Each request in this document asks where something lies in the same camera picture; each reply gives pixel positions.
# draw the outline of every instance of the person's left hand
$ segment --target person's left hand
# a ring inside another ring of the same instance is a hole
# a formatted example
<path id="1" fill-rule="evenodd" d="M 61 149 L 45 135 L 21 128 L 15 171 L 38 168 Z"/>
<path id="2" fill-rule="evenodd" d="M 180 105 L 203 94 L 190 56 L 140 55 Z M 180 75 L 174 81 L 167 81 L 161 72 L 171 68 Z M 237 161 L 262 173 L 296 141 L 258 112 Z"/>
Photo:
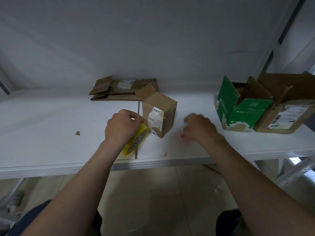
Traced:
<path id="1" fill-rule="evenodd" d="M 139 114 L 126 109 L 120 110 L 107 121 L 105 141 L 123 147 L 137 134 L 143 122 L 143 117 Z"/>

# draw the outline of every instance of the folded cardboard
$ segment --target folded cardboard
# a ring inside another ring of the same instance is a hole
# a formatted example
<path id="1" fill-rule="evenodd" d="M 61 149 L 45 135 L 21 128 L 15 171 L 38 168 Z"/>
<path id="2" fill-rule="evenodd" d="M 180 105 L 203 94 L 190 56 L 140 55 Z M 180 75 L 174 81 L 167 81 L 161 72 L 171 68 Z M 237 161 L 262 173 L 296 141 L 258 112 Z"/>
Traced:
<path id="1" fill-rule="evenodd" d="M 273 95 L 273 104 L 258 120 L 255 131 L 293 133 L 315 112 L 313 75 L 262 73 L 257 80 Z"/>
<path id="2" fill-rule="evenodd" d="M 136 92 L 142 100 L 144 123 L 150 131 L 162 138 L 173 126 L 177 102 L 148 84 Z"/>
<path id="3" fill-rule="evenodd" d="M 272 95 L 253 77 L 235 83 L 225 75 L 215 108 L 223 129 L 249 132 L 272 102 Z"/>
<path id="4" fill-rule="evenodd" d="M 94 95 L 91 100 L 139 100 L 136 91 L 151 84 L 156 91 L 156 79 L 123 79 L 113 80 L 112 76 L 98 79 L 89 95 Z"/>

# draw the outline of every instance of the white label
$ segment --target white label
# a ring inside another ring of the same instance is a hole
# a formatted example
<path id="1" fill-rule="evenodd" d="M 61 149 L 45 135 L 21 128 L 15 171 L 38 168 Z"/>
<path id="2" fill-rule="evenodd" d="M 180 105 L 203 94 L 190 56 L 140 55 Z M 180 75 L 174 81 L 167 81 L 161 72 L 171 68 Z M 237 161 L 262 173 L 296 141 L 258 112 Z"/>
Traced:
<path id="1" fill-rule="evenodd" d="M 268 126 L 269 129 L 289 129 L 302 116 L 309 105 L 286 105 L 286 110 L 278 113 L 277 117 Z"/>
<path id="2" fill-rule="evenodd" d="M 117 87 L 119 89 L 130 89 L 132 84 L 134 83 L 135 79 L 124 79 L 124 80 L 121 80 Z"/>
<path id="3" fill-rule="evenodd" d="M 157 129 L 162 131 L 163 115 L 164 112 L 156 107 L 154 107 L 152 112 L 149 113 L 148 125 L 149 128 L 151 129 L 151 132 L 154 132 L 152 129 L 153 127 L 156 127 Z"/>

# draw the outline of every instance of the barcode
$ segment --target barcode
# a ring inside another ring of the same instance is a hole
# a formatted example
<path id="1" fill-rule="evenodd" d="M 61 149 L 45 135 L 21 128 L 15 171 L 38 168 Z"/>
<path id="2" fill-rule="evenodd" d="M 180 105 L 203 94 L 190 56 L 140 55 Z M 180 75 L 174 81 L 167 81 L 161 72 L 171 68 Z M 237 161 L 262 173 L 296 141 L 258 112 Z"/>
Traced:
<path id="1" fill-rule="evenodd" d="M 274 124 L 274 123 L 276 123 L 277 122 L 277 120 L 279 119 L 281 117 L 281 115 L 278 115 L 274 120 L 273 120 L 273 122 L 271 123 L 271 124 Z"/>

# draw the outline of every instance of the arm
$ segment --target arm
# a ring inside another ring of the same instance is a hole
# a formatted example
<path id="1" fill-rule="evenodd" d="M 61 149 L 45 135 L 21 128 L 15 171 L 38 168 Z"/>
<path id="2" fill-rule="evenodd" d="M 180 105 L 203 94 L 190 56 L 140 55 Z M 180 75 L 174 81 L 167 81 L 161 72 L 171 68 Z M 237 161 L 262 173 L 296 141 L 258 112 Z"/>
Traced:
<path id="1" fill-rule="evenodd" d="M 190 114 L 185 121 L 184 134 L 217 163 L 252 234 L 315 234 L 315 218 L 235 151 L 208 118 Z"/>
<path id="2" fill-rule="evenodd" d="M 121 110 L 114 114 L 107 122 L 105 140 L 94 155 L 22 235 L 86 235 L 111 167 L 128 140 L 137 133 L 141 123 L 143 118 L 135 112 Z"/>

